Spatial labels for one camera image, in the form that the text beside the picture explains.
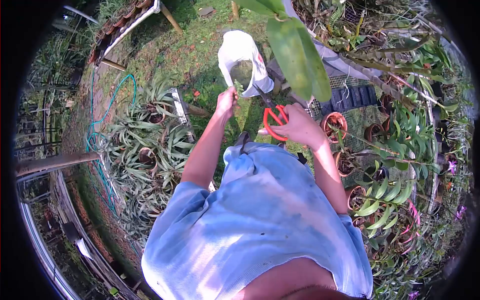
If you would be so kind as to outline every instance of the light blue shirt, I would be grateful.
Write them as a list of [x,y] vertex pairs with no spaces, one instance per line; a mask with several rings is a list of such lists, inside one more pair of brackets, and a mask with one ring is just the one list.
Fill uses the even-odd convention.
[[307,165],[271,144],[229,147],[220,188],[180,183],[157,218],[142,270],[164,300],[229,299],[260,274],[307,257],[337,290],[370,297],[373,277],[360,230],[338,215]]

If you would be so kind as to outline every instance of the hand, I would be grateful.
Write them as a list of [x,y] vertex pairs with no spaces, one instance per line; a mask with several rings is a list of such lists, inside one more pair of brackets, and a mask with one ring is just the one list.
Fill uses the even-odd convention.
[[[299,103],[286,105],[283,109],[288,116],[288,123],[283,126],[271,125],[276,134],[286,136],[289,140],[305,144],[313,151],[317,151],[324,143],[328,143],[325,132]],[[265,128],[259,134],[268,134]]]
[[218,95],[215,113],[230,119],[233,116],[233,108],[237,105],[238,98],[235,87],[231,86],[228,90]]

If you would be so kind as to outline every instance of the white plastic bag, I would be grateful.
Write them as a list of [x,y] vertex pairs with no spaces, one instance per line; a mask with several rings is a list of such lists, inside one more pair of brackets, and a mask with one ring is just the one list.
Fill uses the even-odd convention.
[[247,88],[243,87],[244,97],[258,96],[253,84],[259,86],[264,93],[273,89],[273,80],[268,77],[264,60],[258,52],[253,38],[241,30],[228,31],[223,35],[223,44],[218,50],[218,67],[228,86],[233,86],[230,70],[239,61],[252,61],[252,78]]

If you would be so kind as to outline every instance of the scissors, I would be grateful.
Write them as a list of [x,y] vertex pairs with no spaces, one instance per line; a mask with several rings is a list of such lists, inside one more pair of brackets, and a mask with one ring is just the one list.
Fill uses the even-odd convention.
[[268,133],[273,136],[274,138],[276,138],[277,140],[279,141],[286,141],[288,140],[287,137],[284,137],[284,136],[280,136],[278,134],[276,134],[275,132],[273,132],[273,130],[270,128],[270,126],[268,125],[268,115],[272,116],[272,118],[279,124],[279,125],[284,125],[282,120],[280,120],[280,118],[275,114],[273,113],[272,111],[272,108],[277,108],[279,111],[280,111],[280,115],[283,117],[283,120],[285,120],[285,123],[288,123],[288,118],[287,118],[287,115],[285,114],[285,112],[283,111],[283,108],[285,108],[285,106],[283,105],[275,105],[273,102],[272,102],[272,99],[270,99],[256,84],[253,85],[253,87],[257,90],[257,92],[260,94],[260,96],[262,97],[262,100],[265,102],[265,104],[267,105],[267,108],[265,108],[265,111],[264,111],[264,127],[265,129],[267,129]]

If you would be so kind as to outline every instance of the black tray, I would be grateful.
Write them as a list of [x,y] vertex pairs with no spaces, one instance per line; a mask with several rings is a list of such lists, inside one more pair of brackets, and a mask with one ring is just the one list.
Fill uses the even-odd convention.
[[344,87],[334,88],[332,89],[332,98],[330,101],[319,103],[322,115],[326,115],[333,111],[342,112],[368,105],[376,105],[377,97],[375,96],[375,88],[373,85],[358,85],[349,87],[348,92]]

